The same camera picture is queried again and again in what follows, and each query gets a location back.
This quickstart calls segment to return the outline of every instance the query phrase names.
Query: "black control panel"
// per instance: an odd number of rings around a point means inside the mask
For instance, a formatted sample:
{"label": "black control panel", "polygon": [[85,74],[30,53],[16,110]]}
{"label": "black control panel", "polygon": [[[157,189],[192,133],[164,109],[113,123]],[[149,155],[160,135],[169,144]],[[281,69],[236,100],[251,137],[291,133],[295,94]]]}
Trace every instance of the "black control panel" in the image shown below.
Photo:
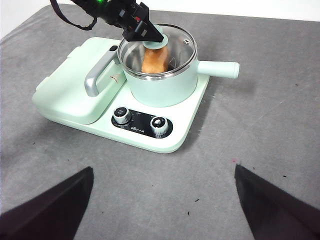
{"label": "black control panel", "polygon": [[166,138],[174,129],[173,123],[163,116],[151,115],[123,106],[114,111],[111,122],[117,128],[155,139]]}

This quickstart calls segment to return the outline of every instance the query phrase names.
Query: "brand logo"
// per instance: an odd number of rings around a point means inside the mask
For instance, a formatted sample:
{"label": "brand logo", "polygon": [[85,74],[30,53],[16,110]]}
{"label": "brand logo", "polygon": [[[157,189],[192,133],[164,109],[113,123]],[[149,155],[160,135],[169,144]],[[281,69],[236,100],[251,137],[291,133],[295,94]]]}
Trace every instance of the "brand logo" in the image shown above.
{"label": "brand logo", "polygon": [[144,133],[145,132],[145,130],[140,130],[140,129],[136,128],[135,126],[132,126],[131,130],[134,130],[134,131],[137,131],[137,132],[140,132],[140,133]]}

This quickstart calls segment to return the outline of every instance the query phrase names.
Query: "gray felt mat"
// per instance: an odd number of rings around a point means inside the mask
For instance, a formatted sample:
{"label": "gray felt mat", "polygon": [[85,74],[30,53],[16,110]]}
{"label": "gray felt mat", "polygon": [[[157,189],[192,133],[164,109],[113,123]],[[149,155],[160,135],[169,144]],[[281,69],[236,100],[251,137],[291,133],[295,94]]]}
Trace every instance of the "gray felt mat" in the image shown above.
{"label": "gray felt mat", "polygon": [[[76,6],[62,10],[91,21]],[[121,39],[121,30],[100,20],[81,31],[41,9],[1,41],[1,211],[92,166],[76,240],[252,240],[236,162],[320,208],[320,23],[150,16],[190,31],[200,60],[239,62],[239,78],[211,78],[185,143],[171,154],[51,122],[31,102],[36,86],[86,39]]]}

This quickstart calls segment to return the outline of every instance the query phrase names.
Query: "bread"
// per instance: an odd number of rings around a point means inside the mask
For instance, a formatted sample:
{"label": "bread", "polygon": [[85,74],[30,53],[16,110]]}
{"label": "bread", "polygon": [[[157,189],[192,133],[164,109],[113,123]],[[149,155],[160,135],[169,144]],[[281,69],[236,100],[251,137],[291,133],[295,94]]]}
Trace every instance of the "bread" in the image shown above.
{"label": "bread", "polygon": [[145,48],[142,73],[159,74],[168,71],[169,50],[165,46],[160,49]]}

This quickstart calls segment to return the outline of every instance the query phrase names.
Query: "silver knob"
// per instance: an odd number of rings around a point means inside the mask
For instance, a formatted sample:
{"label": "silver knob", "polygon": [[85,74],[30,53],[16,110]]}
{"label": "silver knob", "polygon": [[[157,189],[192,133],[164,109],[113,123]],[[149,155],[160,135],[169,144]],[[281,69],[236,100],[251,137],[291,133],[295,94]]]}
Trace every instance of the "silver knob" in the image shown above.
{"label": "silver knob", "polygon": [[122,106],[114,110],[113,117],[118,124],[127,124],[130,122],[132,114],[128,108]]}
{"label": "silver knob", "polygon": [[155,116],[152,118],[150,126],[156,136],[165,134],[169,129],[168,120],[163,116]]}

